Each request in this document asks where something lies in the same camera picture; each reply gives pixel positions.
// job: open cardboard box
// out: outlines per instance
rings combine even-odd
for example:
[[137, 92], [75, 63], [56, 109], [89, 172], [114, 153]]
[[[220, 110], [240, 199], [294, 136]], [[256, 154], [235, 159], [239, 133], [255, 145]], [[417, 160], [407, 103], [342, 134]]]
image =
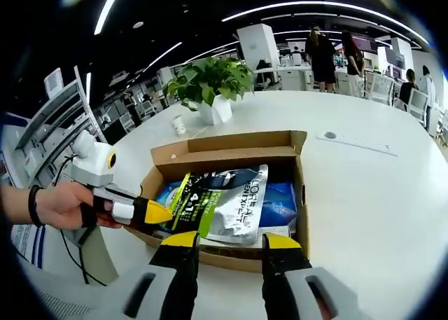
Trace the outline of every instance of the open cardboard box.
[[[268, 165], [268, 181], [292, 181], [297, 205], [297, 229], [293, 238], [309, 258], [308, 216], [300, 152], [307, 138], [302, 131], [256, 132], [191, 139], [151, 150], [154, 167], [141, 183], [141, 196], [156, 200], [167, 183], [180, 181], [188, 172], [213, 172]], [[159, 246], [153, 226], [139, 223], [126, 228], [147, 245]], [[218, 267], [261, 272], [261, 249], [199, 245], [199, 261]]]

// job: black cable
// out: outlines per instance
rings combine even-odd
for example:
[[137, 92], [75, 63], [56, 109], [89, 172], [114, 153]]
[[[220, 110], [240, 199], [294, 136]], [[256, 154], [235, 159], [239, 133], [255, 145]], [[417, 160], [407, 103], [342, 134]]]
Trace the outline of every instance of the black cable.
[[70, 155], [69, 157], [65, 157], [64, 162], [62, 163], [61, 167], [59, 168], [59, 171], [57, 172], [57, 176], [55, 177], [55, 180], [53, 181], [53, 185], [56, 186], [57, 182], [59, 181], [59, 178], [61, 177], [62, 171], [64, 170], [65, 165], [69, 162], [72, 161], [74, 158], [76, 157], [76, 155]]
[[83, 250], [81, 248], [78, 248], [79, 250], [79, 264], [81, 265], [81, 270], [83, 271], [83, 278], [84, 282], [89, 285], [89, 279], [87, 279], [87, 271], [85, 270], [84, 266], [84, 258], [83, 258]]
[[76, 266], [79, 267], [83, 271], [83, 274], [85, 273], [87, 276], [89, 276], [90, 278], [95, 280], [98, 284], [101, 284], [102, 286], [107, 286], [105, 283], [103, 283], [103, 282], [99, 281], [98, 279], [96, 279], [95, 277], [93, 277], [89, 272], [87, 272], [85, 269], [83, 269], [81, 267], [81, 265], [78, 264], [78, 262], [75, 260], [75, 258], [73, 258], [73, 256], [71, 255], [71, 252], [69, 250], [69, 246], [67, 245], [67, 241], [65, 240], [64, 233], [62, 232], [62, 230], [60, 230], [60, 232], [61, 232], [62, 240], [64, 241], [65, 249], [67, 250], [67, 253], [69, 254], [69, 256], [70, 256], [71, 260], [73, 261], [73, 263], [75, 263]]
[[17, 248], [15, 247], [14, 244], [11, 243], [11, 245], [14, 246], [14, 250], [15, 250], [15, 252], [17, 252], [17, 255], [19, 255], [20, 257], [22, 257], [23, 259], [25, 259], [27, 262], [29, 262], [29, 260], [28, 260], [25, 256], [22, 255], [22, 253], [19, 251], [19, 249], [17, 249]]
[[[61, 167], [59, 168], [59, 171], [55, 177], [55, 180], [53, 181], [53, 185], [56, 186], [57, 182], [59, 181], [59, 178], [61, 177], [61, 173], [62, 170], [64, 169], [65, 165], [69, 162], [72, 161], [74, 158], [76, 157], [76, 155], [71, 155], [69, 157], [65, 157], [66, 159], [64, 160], [64, 162], [62, 163]], [[81, 251], [81, 248], [79, 248], [79, 259], [81, 264], [79, 265], [78, 262], [75, 260], [75, 258], [71, 255], [71, 252], [69, 250], [69, 246], [67, 245], [67, 241], [65, 240], [65, 235], [62, 232], [62, 230], [59, 230], [61, 232], [61, 236], [62, 236], [62, 240], [64, 241], [64, 245], [65, 245], [65, 249], [67, 250], [67, 253], [69, 254], [71, 260], [73, 261], [73, 263], [76, 264], [77, 267], [79, 267], [81, 269], [81, 271], [83, 272], [83, 277], [84, 277], [84, 281], [86, 284], [89, 284], [89, 281], [87, 279], [87, 276], [89, 276], [90, 278], [92, 278], [93, 280], [95, 280], [98, 284], [101, 284], [102, 286], [107, 286], [105, 283], [103, 283], [102, 281], [99, 281], [97, 278], [93, 277], [89, 272], [87, 272], [87, 270], [84, 267], [84, 260], [83, 260], [83, 253]]]

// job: black wristband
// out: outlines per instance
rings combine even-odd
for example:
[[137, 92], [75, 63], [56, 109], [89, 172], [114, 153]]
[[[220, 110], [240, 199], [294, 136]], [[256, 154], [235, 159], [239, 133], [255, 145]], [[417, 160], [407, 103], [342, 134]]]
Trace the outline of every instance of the black wristband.
[[36, 204], [36, 193], [38, 190], [42, 189], [41, 187], [37, 185], [33, 185], [31, 189], [29, 190], [28, 194], [28, 211], [29, 211], [29, 217], [31, 217], [31, 221], [33, 221], [33, 224], [36, 227], [41, 227], [43, 224], [41, 220], [39, 219], [39, 216], [37, 216], [37, 204]]

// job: white flower pot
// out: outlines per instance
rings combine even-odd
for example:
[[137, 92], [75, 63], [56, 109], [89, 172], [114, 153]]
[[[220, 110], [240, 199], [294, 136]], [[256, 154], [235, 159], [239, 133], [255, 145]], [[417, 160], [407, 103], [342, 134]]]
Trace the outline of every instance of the white flower pot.
[[209, 106], [202, 101], [197, 105], [202, 120], [207, 125], [217, 125], [229, 121], [232, 117], [232, 108], [230, 101], [222, 95], [218, 95], [213, 100], [213, 104]]

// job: foil pouch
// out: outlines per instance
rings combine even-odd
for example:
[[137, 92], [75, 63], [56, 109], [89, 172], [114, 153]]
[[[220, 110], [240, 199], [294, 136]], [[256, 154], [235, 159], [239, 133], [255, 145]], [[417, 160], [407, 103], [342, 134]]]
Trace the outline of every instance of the foil pouch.
[[266, 183], [267, 165], [189, 173], [170, 205], [173, 219], [162, 227], [174, 233], [197, 230], [201, 237], [220, 242], [254, 244]]

